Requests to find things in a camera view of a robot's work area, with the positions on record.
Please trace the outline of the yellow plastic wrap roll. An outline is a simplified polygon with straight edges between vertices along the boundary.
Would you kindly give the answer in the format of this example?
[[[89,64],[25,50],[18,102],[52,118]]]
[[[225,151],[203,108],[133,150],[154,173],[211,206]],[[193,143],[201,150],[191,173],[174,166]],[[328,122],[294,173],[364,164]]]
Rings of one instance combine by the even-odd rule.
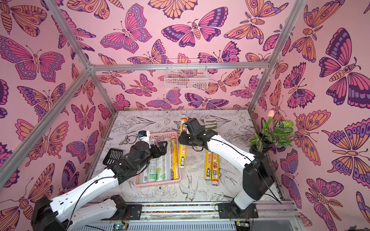
[[[179,179],[179,166],[178,166],[178,148],[177,139],[171,138],[172,148],[172,177],[174,180]]]
[[[212,186],[219,185],[219,155],[212,153],[212,171],[211,171]]]
[[[187,129],[185,127],[185,122],[187,122],[187,118],[182,117],[181,118],[181,124],[180,124],[180,134],[183,132],[187,133]],[[186,167],[186,155],[187,155],[187,146],[180,144],[179,146],[179,167],[185,168]]]
[[[212,153],[207,150],[205,154],[205,169],[204,169],[204,179],[206,181],[212,180],[211,165],[212,165]]]

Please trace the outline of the aluminium front rail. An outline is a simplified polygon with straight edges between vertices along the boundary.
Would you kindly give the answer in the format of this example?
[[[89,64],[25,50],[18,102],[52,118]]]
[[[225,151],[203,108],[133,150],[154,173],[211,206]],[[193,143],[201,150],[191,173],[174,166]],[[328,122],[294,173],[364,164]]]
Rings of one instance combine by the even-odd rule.
[[[129,222],[180,222],[180,221],[257,221],[257,220],[289,220],[300,221],[296,206],[292,202],[273,201],[255,202],[259,218],[221,219],[217,204],[227,202],[191,202],[191,203],[129,203],[142,204],[140,220],[102,220],[114,215],[113,204],[106,201],[102,204],[91,204],[73,212],[74,224],[88,221],[89,223],[129,223]]]

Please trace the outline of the potted green plant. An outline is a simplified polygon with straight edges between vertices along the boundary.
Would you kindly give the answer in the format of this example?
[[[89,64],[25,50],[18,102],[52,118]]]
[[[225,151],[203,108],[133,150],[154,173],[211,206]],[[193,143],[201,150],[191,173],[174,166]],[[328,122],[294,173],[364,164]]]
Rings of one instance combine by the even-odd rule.
[[[262,120],[262,128],[259,133],[250,140],[252,150],[259,154],[265,154],[272,146],[277,149],[292,146],[289,136],[293,133],[291,120],[274,120],[275,111],[270,110],[268,120]]]

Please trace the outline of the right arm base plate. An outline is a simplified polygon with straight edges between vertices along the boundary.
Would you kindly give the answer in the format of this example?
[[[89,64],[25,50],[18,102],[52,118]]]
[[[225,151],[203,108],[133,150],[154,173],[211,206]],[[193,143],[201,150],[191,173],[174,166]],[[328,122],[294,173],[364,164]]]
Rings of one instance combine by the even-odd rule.
[[[255,204],[250,204],[246,209],[240,209],[233,203],[219,203],[216,210],[221,219],[259,218]]]

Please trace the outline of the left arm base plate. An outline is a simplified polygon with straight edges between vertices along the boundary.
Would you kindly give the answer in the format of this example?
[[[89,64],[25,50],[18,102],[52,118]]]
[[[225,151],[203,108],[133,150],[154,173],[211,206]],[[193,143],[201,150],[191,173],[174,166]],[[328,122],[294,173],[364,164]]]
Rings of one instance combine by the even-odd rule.
[[[117,209],[117,211],[109,218],[105,218],[102,220],[120,220],[120,221],[127,221],[127,220],[140,220],[141,213],[142,213],[142,204],[128,204],[123,208]]]

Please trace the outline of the white green plastic wrap roll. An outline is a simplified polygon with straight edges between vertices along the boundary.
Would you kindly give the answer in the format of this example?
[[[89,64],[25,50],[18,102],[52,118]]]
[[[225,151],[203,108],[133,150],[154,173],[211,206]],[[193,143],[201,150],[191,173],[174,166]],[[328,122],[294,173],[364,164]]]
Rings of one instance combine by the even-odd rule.
[[[164,180],[164,155],[160,155],[156,163],[156,182],[161,182]]]
[[[157,169],[157,159],[152,158],[148,167],[148,182],[152,183],[156,181],[156,169]]]

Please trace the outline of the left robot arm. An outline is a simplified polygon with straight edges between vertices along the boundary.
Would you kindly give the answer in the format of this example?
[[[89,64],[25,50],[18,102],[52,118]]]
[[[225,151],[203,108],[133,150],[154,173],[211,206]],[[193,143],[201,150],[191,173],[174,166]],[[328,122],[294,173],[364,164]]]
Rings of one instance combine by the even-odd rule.
[[[120,195],[93,206],[88,202],[100,194],[137,176],[151,160],[167,153],[168,143],[148,144],[138,141],[130,152],[107,166],[98,176],[74,190],[53,199],[42,197],[35,204],[31,226],[35,231],[73,231],[97,220],[125,219],[129,215],[127,203]]]

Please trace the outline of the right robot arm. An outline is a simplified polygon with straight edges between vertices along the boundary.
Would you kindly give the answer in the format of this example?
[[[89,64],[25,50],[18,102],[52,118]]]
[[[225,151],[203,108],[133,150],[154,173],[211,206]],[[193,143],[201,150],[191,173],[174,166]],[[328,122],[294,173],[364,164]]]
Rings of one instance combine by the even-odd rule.
[[[198,135],[182,132],[180,144],[216,153],[242,173],[242,190],[231,202],[232,207],[239,211],[259,201],[275,182],[273,169],[266,156],[243,151],[213,130]]]

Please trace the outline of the folded beige green cloth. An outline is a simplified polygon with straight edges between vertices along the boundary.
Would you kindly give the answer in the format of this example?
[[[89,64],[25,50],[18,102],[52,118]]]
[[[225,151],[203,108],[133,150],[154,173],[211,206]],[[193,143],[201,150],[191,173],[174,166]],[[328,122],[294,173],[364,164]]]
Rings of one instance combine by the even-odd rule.
[[[217,120],[215,120],[214,118],[205,118],[203,119],[203,122],[206,130],[218,130]]]

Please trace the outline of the pink perforated plastic basket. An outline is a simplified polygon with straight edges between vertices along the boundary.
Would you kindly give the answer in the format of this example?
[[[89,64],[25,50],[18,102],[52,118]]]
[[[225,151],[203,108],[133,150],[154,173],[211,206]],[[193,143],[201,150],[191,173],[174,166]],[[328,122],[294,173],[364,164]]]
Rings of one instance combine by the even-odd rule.
[[[151,144],[156,144],[159,141],[166,141],[166,139],[171,139],[171,138],[176,138],[177,139],[177,148],[178,148],[179,145],[178,145],[177,133],[174,132],[174,131],[152,133],[152,134],[150,134],[150,143]],[[152,183],[140,184],[140,182],[139,182],[140,181],[140,175],[135,177],[134,185],[136,187],[149,187],[149,186],[159,186],[161,184],[172,184],[172,183],[178,183],[181,180],[180,169],[179,169],[179,179],[177,179],[177,180],[174,180],[173,177],[172,177],[172,179],[170,181],[163,180],[161,182],[152,182]]]

